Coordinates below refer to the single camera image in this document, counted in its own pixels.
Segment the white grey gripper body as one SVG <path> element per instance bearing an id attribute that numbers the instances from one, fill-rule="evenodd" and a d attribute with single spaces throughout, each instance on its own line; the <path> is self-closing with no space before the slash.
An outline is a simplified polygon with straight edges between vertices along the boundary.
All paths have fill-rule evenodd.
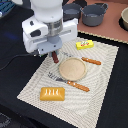
<path id="1" fill-rule="evenodd" d="M 30 17 L 22 22 L 23 42 L 25 49 L 30 54 L 47 54 L 57 51 L 62 44 L 77 37 L 76 18 L 64 22 L 44 23 L 35 17 Z"/>

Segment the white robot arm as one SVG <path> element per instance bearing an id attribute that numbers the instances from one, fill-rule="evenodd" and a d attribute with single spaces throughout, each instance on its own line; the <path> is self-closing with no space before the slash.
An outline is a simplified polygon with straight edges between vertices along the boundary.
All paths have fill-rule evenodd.
<path id="1" fill-rule="evenodd" d="M 22 22 L 23 41 L 28 53 L 43 55 L 57 51 L 77 37 L 76 18 L 63 21 L 63 0 L 30 0 L 34 15 Z"/>

